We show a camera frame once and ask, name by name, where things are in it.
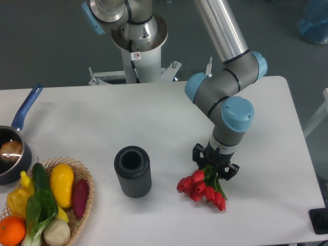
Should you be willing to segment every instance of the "light blue joint cover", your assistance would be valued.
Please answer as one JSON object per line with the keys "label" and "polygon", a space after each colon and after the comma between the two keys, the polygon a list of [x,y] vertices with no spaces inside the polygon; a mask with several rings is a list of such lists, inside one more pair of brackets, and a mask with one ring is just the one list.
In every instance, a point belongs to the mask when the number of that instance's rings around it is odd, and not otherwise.
{"label": "light blue joint cover", "polygon": [[193,103],[198,87],[206,77],[207,75],[204,73],[196,73],[186,83],[186,86],[184,87],[185,94]]}
{"label": "light blue joint cover", "polygon": [[104,34],[105,31],[100,27],[100,25],[98,24],[98,22],[96,21],[96,19],[93,17],[88,5],[87,5],[87,2],[84,2],[82,4],[82,9],[84,11],[84,13],[86,14],[86,17],[89,21],[89,24],[91,25],[91,27],[93,28],[93,30],[98,34],[98,35],[101,35],[101,34]]}
{"label": "light blue joint cover", "polygon": [[235,132],[247,131],[251,126],[254,113],[252,103],[240,96],[226,99],[221,109],[223,122]]}
{"label": "light blue joint cover", "polygon": [[257,63],[258,63],[258,76],[256,80],[259,80],[260,78],[262,78],[263,76],[265,76],[265,74],[268,71],[268,64],[267,61],[265,60],[265,58],[257,51],[253,51],[252,54],[255,56],[255,58],[257,59]]}

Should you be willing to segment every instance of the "garlic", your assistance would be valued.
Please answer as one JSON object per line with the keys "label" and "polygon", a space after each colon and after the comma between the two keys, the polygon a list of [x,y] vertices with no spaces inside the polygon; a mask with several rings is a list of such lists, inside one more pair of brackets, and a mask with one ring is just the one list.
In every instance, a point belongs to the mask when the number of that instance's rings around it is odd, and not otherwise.
{"label": "garlic", "polygon": [[44,230],[44,237],[50,246],[63,246],[71,238],[71,231],[67,223],[61,219],[52,220]]}

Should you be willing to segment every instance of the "metal bracket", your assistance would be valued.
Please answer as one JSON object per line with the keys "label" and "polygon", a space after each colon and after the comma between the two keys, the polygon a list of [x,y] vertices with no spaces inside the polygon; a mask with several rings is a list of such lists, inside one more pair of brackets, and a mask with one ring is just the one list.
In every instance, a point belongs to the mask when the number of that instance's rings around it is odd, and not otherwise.
{"label": "metal bracket", "polygon": [[323,91],[325,101],[305,123],[304,138],[306,138],[328,115],[328,88]]}
{"label": "metal bracket", "polygon": [[206,66],[206,72],[205,74],[208,76],[208,77],[212,77],[212,57],[210,57],[210,62],[207,64]]}
{"label": "metal bracket", "polygon": [[177,72],[181,68],[182,64],[173,61],[171,65],[166,69],[164,73],[160,76],[161,82],[172,82],[172,81],[178,81],[179,79],[176,77]]}
{"label": "metal bracket", "polygon": [[[161,82],[178,81],[176,73],[181,66],[181,63],[174,61],[168,68],[161,68]],[[93,73],[92,69],[89,68],[89,72],[91,77],[91,80],[89,81],[90,86],[125,84],[124,71]]]}

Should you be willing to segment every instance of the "yellow pepper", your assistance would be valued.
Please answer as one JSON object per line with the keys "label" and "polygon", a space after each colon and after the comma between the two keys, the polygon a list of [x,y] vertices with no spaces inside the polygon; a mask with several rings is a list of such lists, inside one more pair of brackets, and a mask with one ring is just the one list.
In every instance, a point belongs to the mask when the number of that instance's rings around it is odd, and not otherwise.
{"label": "yellow pepper", "polygon": [[58,214],[56,216],[56,219],[61,219],[63,221],[65,221],[66,223],[70,222],[68,216],[67,216],[67,213],[62,210],[61,207],[58,206]]}
{"label": "yellow pepper", "polygon": [[7,204],[11,215],[26,218],[26,203],[30,194],[23,188],[17,188],[7,195]]}
{"label": "yellow pepper", "polygon": [[28,192],[30,193],[30,195],[34,194],[34,185],[33,185],[33,180],[26,175],[25,171],[21,171],[20,172],[20,183],[22,185],[22,187]]}

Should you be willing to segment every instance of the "black cylinder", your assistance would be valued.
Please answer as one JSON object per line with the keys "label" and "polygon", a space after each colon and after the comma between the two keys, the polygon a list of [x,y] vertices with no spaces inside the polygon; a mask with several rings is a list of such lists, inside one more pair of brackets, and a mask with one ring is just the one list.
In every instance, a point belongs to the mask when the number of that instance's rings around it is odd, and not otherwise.
{"label": "black cylinder", "polygon": [[123,192],[132,198],[145,196],[152,186],[150,160],[138,146],[127,146],[115,156],[114,168]]}

